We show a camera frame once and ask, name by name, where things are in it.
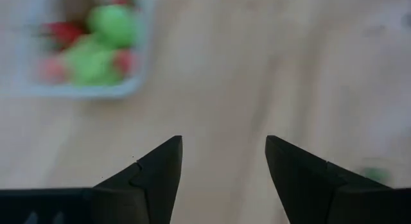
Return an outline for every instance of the red toy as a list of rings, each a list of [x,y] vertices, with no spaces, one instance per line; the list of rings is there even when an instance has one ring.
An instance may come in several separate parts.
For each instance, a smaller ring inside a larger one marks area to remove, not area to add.
[[[83,30],[70,22],[54,22],[47,24],[46,27],[51,32],[51,35],[61,43],[63,48],[69,47],[85,34]]]
[[[134,7],[134,1],[133,0],[113,0],[113,4],[118,4],[118,5],[127,5]]]
[[[45,59],[41,67],[40,78],[46,83],[65,83],[68,79],[67,69],[60,58],[60,55]]]
[[[133,59],[134,55],[131,50],[119,50],[114,59],[114,65],[121,71],[124,77],[127,77],[131,73],[131,68],[136,64],[136,60]]]

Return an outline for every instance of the plastic tray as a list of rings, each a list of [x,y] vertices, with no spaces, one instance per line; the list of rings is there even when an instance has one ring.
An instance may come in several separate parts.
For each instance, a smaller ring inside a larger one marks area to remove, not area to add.
[[[59,14],[52,8],[54,2],[55,0],[27,0],[27,11],[21,19],[24,35],[19,38],[16,49],[16,56],[19,58],[16,73],[13,74],[13,94],[69,98],[123,98],[136,92],[144,83],[149,70],[150,34],[155,0],[141,0],[141,10],[136,11],[139,14],[138,19],[143,22],[144,31],[141,45],[135,47],[139,59],[133,66],[135,74],[121,84],[110,87],[47,85],[34,80],[34,71],[39,70],[40,61],[48,55],[45,38],[38,36],[40,31],[38,29],[36,31],[36,28],[41,24],[59,20]]]

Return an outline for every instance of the green toy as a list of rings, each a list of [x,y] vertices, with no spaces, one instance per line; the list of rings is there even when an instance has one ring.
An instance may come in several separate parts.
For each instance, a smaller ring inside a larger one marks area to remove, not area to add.
[[[119,84],[123,77],[114,58],[118,49],[133,46],[139,40],[135,16],[126,6],[99,6],[91,12],[89,26],[93,34],[81,37],[63,53],[72,84]]]
[[[97,7],[89,17],[90,29],[113,48],[132,46],[138,40],[138,25],[132,10],[121,5]]]
[[[388,183],[390,179],[390,172],[383,168],[364,167],[360,174],[381,184]]]

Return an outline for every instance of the green object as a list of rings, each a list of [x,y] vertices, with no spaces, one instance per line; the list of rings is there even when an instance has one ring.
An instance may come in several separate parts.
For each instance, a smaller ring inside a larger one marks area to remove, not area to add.
[[[95,8],[89,17],[90,29],[105,45],[130,47],[139,40],[140,23],[126,6],[108,5]]]
[[[71,70],[71,82],[77,86],[116,85],[122,77],[114,66],[115,49],[101,44],[94,35],[84,37],[64,53]]]
[[[387,169],[374,167],[365,167],[361,170],[360,174],[381,184],[388,183],[390,177],[390,173]]]

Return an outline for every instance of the green object on table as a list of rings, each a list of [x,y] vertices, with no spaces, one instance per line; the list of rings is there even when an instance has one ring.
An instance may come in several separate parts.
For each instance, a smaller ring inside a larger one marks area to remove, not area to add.
[[[79,40],[64,53],[71,70],[71,83],[77,86],[116,85],[122,77],[114,66],[116,50],[102,45],[95,36]]]
[[[105,45],[124,48],[134,45],[140,35],[140,23],[126,6],[108,5],[95,8],[89,16],[89,27]]]
[[[389,171],[383,168],[364,167],[361,169],[360,174],[381,184],[388,183],[390,178]]]

